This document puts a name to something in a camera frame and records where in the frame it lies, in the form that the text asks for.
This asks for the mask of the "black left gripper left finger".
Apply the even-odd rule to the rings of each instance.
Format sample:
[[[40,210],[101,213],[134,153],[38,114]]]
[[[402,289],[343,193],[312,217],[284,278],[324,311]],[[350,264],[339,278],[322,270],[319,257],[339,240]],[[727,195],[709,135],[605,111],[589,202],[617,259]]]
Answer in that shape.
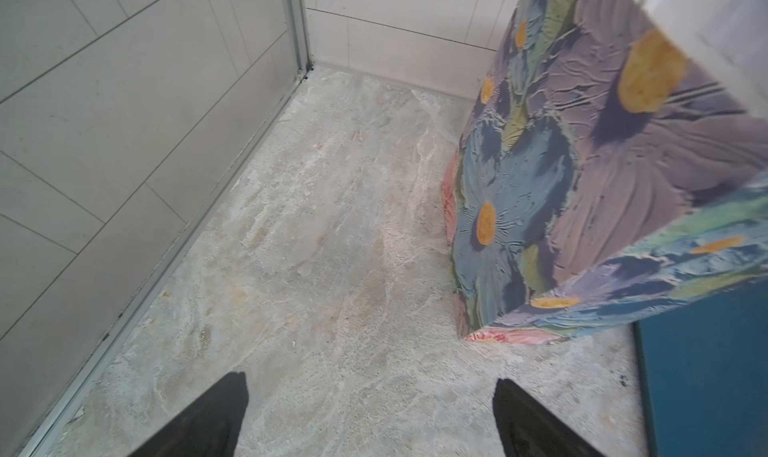
[[[248,403],[246,374],[229,372],[134,450],[130,457],[232,457]]]

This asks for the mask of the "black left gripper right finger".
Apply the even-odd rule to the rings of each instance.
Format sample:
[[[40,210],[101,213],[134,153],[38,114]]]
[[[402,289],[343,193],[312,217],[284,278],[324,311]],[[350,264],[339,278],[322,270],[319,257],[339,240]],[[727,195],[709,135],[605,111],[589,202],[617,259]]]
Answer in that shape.
[[[602,456],[510,379],[498,379],[492,410],[506,456]]]

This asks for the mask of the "floral paper bag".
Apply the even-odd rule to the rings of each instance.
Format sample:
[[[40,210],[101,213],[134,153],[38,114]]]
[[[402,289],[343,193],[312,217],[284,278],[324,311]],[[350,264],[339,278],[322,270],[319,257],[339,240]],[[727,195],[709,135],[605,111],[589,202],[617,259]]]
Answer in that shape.
[[[442,194],[469,341],[764,280],[767,0],[519,0]]]

